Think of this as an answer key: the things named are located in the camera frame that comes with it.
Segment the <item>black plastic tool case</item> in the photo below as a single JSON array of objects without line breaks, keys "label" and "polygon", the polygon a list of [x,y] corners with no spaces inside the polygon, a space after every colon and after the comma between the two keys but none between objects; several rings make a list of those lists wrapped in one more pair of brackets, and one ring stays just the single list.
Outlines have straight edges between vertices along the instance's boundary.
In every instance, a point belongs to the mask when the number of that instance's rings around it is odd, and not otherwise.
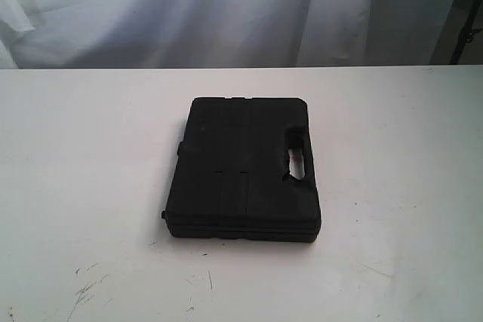
[{"label": "black plastic tool case", "polygon": [[313,242],[322,217],[306,102],[195,98],[162,219],[176,238]]}]

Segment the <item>white backdrop curtain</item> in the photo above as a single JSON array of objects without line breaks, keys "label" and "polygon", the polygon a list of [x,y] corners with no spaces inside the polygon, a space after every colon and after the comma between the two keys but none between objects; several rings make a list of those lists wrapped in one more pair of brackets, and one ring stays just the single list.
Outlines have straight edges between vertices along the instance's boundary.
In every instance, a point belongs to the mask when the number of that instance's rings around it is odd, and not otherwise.
[{"label": "white backdrop curtain", "polygon": [[1,0],[4,69],[427,64],[453,0]]}]

